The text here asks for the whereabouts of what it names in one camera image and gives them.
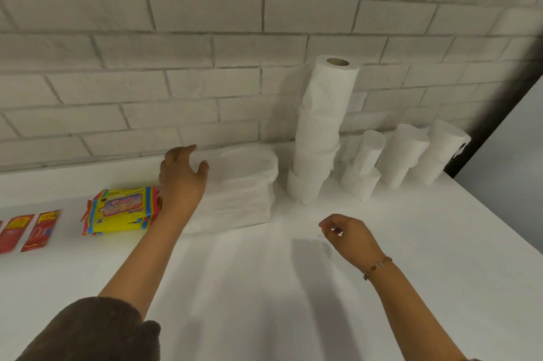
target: red snack package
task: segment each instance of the red snack package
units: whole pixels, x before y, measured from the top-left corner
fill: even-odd
[[[13,251],[33,218],[34,214],[29,214],[10,219],[0,233],[0,254]]]
[[[49,237],[53,232],[53,227],[57,223],[60,215],[60,210],[44,212],[37,217],[36,225],[32,229],[28,240],[24,243],[21,252],[37,250],[47,245]]]

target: white countertop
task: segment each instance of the white countertop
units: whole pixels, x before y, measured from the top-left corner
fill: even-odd
[[[448,176],[378,186],[364,204],[334,178],[314,205],[278,183],[275,193],[268,224],[181,237],[148,314],[162,325],[162,360],[402,360],[371,284],[317,227],[335,212],[367,223],[468,357],[541,359],[543,256]],[[0,256],[2,359],[97,294],[141,237],[81,237],[82,198],[2,208],[0,219],[57,208],[46,248]]]

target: yellow snack package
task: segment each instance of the yellow snack package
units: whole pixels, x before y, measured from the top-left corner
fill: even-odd
[[[83,235],[146,229],[160,211],[158,189],[104,189],[87,202]]]

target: hand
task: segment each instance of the hand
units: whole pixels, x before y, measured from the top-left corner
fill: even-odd
[[[322,220],[319,227],[338,253],[362,272],[386,257],[368,227],[359,219],[332,214]]]
[[[202,161],[198,172],[189,165],[196,145],[172,148],[160,163],[162,212],[188,220],[204,195],[209,165]]]

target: brown sleeve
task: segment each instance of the brown sleeve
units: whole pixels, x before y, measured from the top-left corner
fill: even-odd
[[[122,300],[89,297],[52,319],[17,361],[158,361],[160,325]]]

